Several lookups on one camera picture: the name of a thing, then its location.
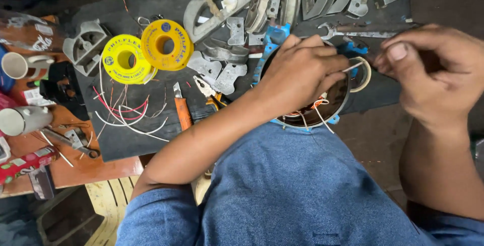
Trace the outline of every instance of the white cup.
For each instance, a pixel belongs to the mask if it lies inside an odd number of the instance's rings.
[[[52,122],[52,113],[47,107],[22,106],[0,111],[0,131],[17,136],[39,130]]]
[[[54,58],[47,55],[27,56],[9,52],[2,58],[3,72],[16,80],[35,79],[47,76]]]

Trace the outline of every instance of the yellow wire spool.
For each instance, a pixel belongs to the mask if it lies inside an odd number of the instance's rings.
[[[129,64],[131,55],[136,59],[133,67]],[[122,84],[145,84],[158,72],[143,56],[141,40],[127,34],[115,36],[107,42],[103,64],[107,73]]]
[[[163,46],[173,41],[174,49],[164,54]],[[194,45],[187,32],[172,20],[156,20],[149,24],[141,36],[141,50],[148,62],[161,70],[177,71],[186,67]]]

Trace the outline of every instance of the orange knife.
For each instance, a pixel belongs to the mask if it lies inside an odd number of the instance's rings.
[[[180,84],[177,82],[173,85],[173,91],[175,91],[175,105],[177,106],[178,119],[180,120],[180,125],[182,131],[190,128],[192,125],[192,118],[190,117],[190,111],[186,105],[186,99],[181,95]]]

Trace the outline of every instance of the workbench mat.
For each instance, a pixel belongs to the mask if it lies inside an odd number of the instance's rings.
[[[126,0],[130,13],[137,18],[138,16],[149,17],[153,14],[162,14],[166,19],[174,20],[183,24],[183,16],[185,8],[190,0]],[[368,1],[369,12],[360,20],[352,20],[350,18],[336,15],[330,17],[323,17],[317,20],[304,21],[298,24],[294,33],[299,36],[309,36],[314,34],[324,35],[320,33],[316,27],[325,22],[367,22],[367,23],[389,23],[402,22],[410,16],[409,0],[398,0],[391,3],[384,9],[376,9],[373,0]],[[246,10],[236,15],[238,17],[245,17]],[[88,20],[99,19],[101,24],[105,26],[112,35],[131,34],[136,35],[138,26],[133,19],[127,14],[124,9],[122,0],[103,0],[96,3],[84,5],[75,11],[69,11],[60,16],[61,23],[73,32],[73,29],[78,27],[82,22]],[[221,40],[228,40],[229,30],[227,27],[220,28],[212,37]],[[335,44],[338,43],[337,38],[333,38]],[[378,47],[381,40],[379,39],[364,39],[370,47],[370,52],[375,56],[378,53]],[[236,99],[242,95],[247,89],[251,88],[252,75],[256,67],[257,59],[251,59],[248,62],[248,73],[244,77],[239,77],[236,81],[236,91],[229,96],[231,99]],[[150,117],[156,111],[162,109],[165,94],[167,106],[163,113],[155,118],[143,118],[140,122],[134,125],[135,128],[142,131],[152,131],[158,128],[163,121],[168,117],[165,126],[154,133],[154,135],[165,138],[167,140],[173,139],[181,132],[178,115],[174,104],[173,84],[177,81],[180,84],[183,97],[187,99],[188,108],[194,122],[197,122],[213,113],[211,107],[205,105],[205,97],[199,92],[198,88],[193,82],[192,76],[197,74],[195,71],[185,68],[180,71],[159,71],[155,81],[151,81],[146,85],[130,85],[128,88],[127,100],[130,107],[137,107],[141,105],[146,97],[149,95],[149,107],[146,116]],[[77,78],[81,87],[84,101],[88,109],[89,115],[93,122],[96,134],[99,135],[104,123],[98,119],[97,111],[101,117],[107,119],[108,111],[101,104],[99,100],[94,100],[96,96],[93,87],[99,90],[99,76],[85,77],[77,73]],[[118,97],[124,85],[117,82],[111,83],[110,77],[103,69],[103,85],[106,94],[106,100],[111,99],[111,88],[113,87],[112,103]],[[372,79],[370,84],[361,92],[352,94],[348,100],[347,106],[341,114],[366,111],[372,108],[382,107],[398,102],[400,93],[400,85],[376,71],[372,72]],[[127,113],[126,117],[136,117],[131,113]],[[118,123],[113,117],[109,118],[110,122]],[[105,162],[117,160],[121,158],[150,154],[159,151],[167,142],[151,138],[146,135],[138,134],[125,127],[112,127],[107,125],[99,138],[99,145],[101,154]]]

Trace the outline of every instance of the person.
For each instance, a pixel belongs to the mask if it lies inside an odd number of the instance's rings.
[[[315,101],[348,59],[319,36],[289,36],[264,77],[182,132],[133,190],[118,245],[483,245],[484,184],[468,113],[484,90],[484,42],[426,25],[385,40],[374,66],[414,117],[400,159],[403,212],[325,126],[271,119]],[[187,185],[215,165],[197,207]]]

